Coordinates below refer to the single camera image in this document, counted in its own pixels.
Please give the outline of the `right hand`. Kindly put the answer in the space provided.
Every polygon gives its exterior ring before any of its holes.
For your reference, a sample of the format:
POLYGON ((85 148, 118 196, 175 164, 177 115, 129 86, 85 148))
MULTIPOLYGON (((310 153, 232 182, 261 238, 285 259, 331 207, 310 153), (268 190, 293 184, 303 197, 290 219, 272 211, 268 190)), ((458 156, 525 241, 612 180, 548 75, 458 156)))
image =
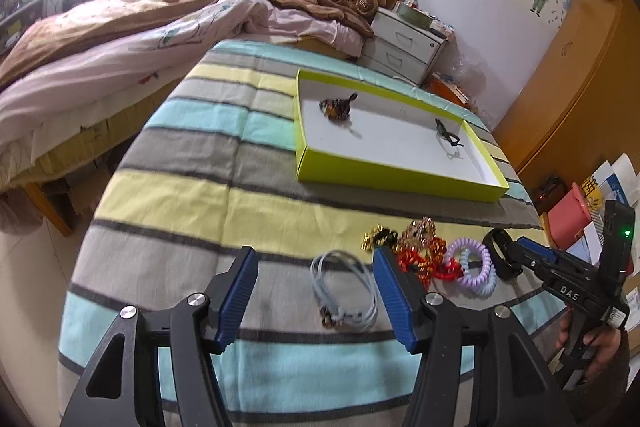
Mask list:
MULTIPOLYGON (((570 338, 570 328, 573 324, 573 311, 568 310, 562 317, 560 331, 555 347, 563 349, 570 338)), ((604 325, 600 329, 593 329, 584 337, 584 343, 596 349, 591 363, 584 373, 586 381, 601 374, 615 357, 620 343, 622 342, 622 332, 619 329, 612 329, 611 326, 604 325)))

